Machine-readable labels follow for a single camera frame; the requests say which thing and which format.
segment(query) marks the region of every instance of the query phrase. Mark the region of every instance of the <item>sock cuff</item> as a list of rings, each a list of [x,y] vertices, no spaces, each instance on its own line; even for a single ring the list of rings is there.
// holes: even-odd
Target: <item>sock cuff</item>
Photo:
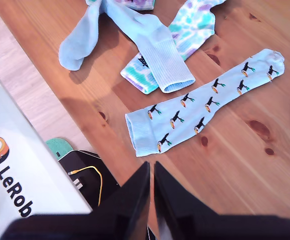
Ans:
[[[153,77],[164,93],[171,93],[195,82],[172,39],[139,47]]]
[[[148,113],[140,109],[125,114],[127,128],[131,143],[137,157],[143,157],[151,153],[158,153],[157,141],[152,131]]]

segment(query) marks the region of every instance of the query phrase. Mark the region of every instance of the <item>wood knot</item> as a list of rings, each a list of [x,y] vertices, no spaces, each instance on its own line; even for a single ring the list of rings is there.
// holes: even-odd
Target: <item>wood knot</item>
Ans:
[[[206,147],[208,145],[208,138],[206,136],[201,137],[201,144]]]
[[[271,149],[271,148],[266,148],[265,149],[266,154],[268,154],[269,156],[273,156],[275,154],[275,152]]]
[[[256,120],[251,120],[249,122],[249,126],[252,130],[258,134],[264,140],[265,142],[271,142],[271,134],[269,128],[267,128],[266,125],[264,125],[262,122],[256,121]]]

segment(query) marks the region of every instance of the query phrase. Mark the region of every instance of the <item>purple tie-dye pattern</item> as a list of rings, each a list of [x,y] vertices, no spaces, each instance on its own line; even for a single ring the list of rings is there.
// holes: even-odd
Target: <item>purple tie-dye pattern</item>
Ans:
[[[197,49],[191,49],[187,54],[186,57],[189,58]]]
[[[212,5],[210,4],[206,4],[206,5],[202,5],[198,11],[209,11],[211,9]]]
[[[136,82],[134,82],[132,79],[130,79],[129,77],[127,76],[124,76],[125,79],[127,79],[131,84],[134,85],[134,87],[138,88],[139,90],[143,91],[143,87],[138,85]]]

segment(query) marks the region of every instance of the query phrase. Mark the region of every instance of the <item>bird print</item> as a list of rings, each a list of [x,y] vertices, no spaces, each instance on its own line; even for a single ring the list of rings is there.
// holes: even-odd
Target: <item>bird print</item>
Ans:
[[[251,69],[251,71],[253,71],[253,72],[255,71],[255,69],[253,67],[249,67],[248,62],[246,62],[244,68],[241,70],[243,75],[245,75],[246,77],[248,77],[248,73],[247,73],[248,69]]]
[[[153,116],[152,116],[153,111],[156,111],[159,115],[161,114],[161,111],[157,110],[157,109],[156,109],[156,106],[157,106],[157,104],[153,105],[153,106],[151,107],[151,109],[148,110],[148,116],[149,116],[149,118],[150,118],[151,120],[153,119]]]
[[[277,74],[277,76],[279,75],[278,71],[273,70],[273,66],[271,65],[269,67],[269,71],[267,72],[267,76],[269,77],[269,80],[271,81],[273,78],[271,77],[271,75],[273,74],[273,72],[275,72]]]
[[[237,87],[237,92],[239,93],[239,95],[242,95],[243,94],[242,93],[243,88],[246,88],[247,91],[250,89],[249,87],[247,87],[247,86],[244,85],[244,80],[241,80],[240,81],[240,84],[239,84],[239,87]]]
[[[189,99],[189,100],[192,101],[192,102],[195,101],[193,98],[188,97],[188,95],[189,95],[189,93],[187,93],[187,94],[184,96],[184,98],[180,100],[181,105],[184,106],[184,107],[186,107],[186,103],[185,103],[185,101],[186,101],[187,99]]]
[[[204,123],[203,123],[204,119],[205,119],[205,117],[202,117],[202,118],[200,119],[200,122],[198,123],[198,125],[195,126],[194,130],[195,130],[195,133],[196,133],[196,134],[199,133],[199,129],[200,129],[202,126],[205,127],[205,125],[204,125]]]
[[[176,114],[174,115],[174,117],[173,117],[172,119],[170,119],[170,125],[171,125],[171,127],[172,127],[173,129],[175,129],[175,121],[176,121],[177,119],[179,119],[180,122],[182,122],[182,123],[185,121],[185,120],[183,120],[182,118],[178,117],[179,112],[180,112],[180,111],[177,111]]]
[[[226,85],[223,84],[223,83],[219,83],[218,80],[219,80],[219,78],[217,78],[217,79],[215,80],[214,84],[213,84],[212,87],[211,87],[211,88],[214,90],[215,93],[218,93],[218,90],[217,90],[217,86],[218,86],[218,85],[220,85],[220,86],[222,86],[222,87],[225,87],[225,86],[226,86]]]
[[[164,144],[164,142],[167,142],[167,144],[168,144],[168,146],[170,146],[171,145],[171,142],[169,142],[168,140],[167,140],[167,136],[169,135],[169,133],[167,133],[164,137],[163,137],[163,139],[161,139],[158,143],[157,143],[157,147],[158,147],[158,151],[161,153],[161,146]]]
[[[211,112],[211,110],[210,110],[210,104],[211,104],[211,103],[214,103],[214,104],[216,104],[217,106],[220,105],[219,102],[213,101],[213,97],[211,96],[211,97],[209,98],[209,101],[205,104],[205,108],[207,109],[208,112]]]

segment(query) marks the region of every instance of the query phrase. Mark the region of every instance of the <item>light blue sock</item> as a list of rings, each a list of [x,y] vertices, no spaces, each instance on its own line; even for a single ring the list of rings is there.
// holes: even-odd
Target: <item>light blue sock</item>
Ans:
[[[173,83],[195,81],[176,49],[171,32],[155,15],[140,14],[115,0],[103,0],[102,7],[137,45],[162,92],[172,92],[168,88],[173,89]]]
[[[122,3],[130,9],[134,10],[152,10],[154,9],[155,0],[116,0],[116,2]],[[93,0],[86,0],[86,3],[90,5]]]
[[[186,60],[207,38],[215,33],[215,16],[210,8],[222,4],[225,0],[187,0],[179,9],[175,19],[169,25],[178,53]],[[136,88],[149,94],[158,88],[151,69],[138,53],[120,72]],[[187,82],[170,82],[165,92],[173,92],[192,84]]]
[[[98,17],[102,13],[102,0],[90,1],[85,15],[59,47],[59,63],[66,69],[77,71],[98,41]]]
[[[195,136],[222,106],[284,71],[284,57],[264,49],[186,95],[126,114],[136,156],[163,153]]]

